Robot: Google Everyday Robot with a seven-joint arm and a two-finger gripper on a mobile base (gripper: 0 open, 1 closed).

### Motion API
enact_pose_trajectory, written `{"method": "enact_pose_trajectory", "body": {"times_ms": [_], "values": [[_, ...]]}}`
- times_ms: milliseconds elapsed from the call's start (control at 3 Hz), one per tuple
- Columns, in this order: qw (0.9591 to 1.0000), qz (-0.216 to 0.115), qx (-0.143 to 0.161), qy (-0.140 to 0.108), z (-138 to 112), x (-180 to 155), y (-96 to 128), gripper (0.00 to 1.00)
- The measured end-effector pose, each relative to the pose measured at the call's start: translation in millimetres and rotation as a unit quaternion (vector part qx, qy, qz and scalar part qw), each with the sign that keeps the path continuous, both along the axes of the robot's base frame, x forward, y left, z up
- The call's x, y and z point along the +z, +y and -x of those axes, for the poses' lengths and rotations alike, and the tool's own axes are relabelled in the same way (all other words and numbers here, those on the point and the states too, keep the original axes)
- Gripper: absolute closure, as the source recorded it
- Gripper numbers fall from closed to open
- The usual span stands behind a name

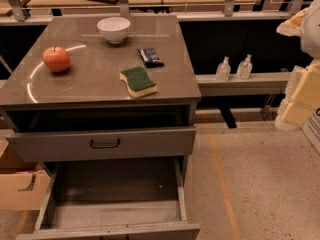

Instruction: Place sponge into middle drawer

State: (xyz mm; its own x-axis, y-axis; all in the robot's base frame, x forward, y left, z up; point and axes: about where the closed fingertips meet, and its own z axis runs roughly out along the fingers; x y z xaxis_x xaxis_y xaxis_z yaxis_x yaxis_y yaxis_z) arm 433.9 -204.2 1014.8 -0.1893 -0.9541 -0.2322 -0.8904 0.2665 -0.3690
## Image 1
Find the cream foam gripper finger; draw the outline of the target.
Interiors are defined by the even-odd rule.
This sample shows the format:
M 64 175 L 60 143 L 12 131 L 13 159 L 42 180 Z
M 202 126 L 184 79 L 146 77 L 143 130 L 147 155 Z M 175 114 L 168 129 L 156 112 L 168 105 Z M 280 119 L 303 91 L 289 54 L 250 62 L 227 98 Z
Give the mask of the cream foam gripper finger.
M 290 19 L 282 22 L 276 29 L 278 34 L 292 37 L 300 37 L 302 33 L 302 23 L 304 16 L 306 15 L 308 9 L 304 8 L 303 10 L 297 12 Z
M 281 101 L 275 127 L 282 131 L 294 130 L 320 107 L 320 63 L 302 68 L 295 66 L 289 75 L 285 98 Z

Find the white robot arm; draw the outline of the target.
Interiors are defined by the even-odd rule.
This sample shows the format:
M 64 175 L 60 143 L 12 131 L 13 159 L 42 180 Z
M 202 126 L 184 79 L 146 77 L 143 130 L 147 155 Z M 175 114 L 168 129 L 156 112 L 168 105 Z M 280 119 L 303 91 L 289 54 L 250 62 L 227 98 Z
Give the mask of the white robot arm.
M 302 126 L 320 107 L 320 0 L 281 23 L 276 32 L 298 36 L 301 50 L 313 58 L 308 66 L 296 67 L 290 74 L 277 111 L 275 127 L 290 131 Z

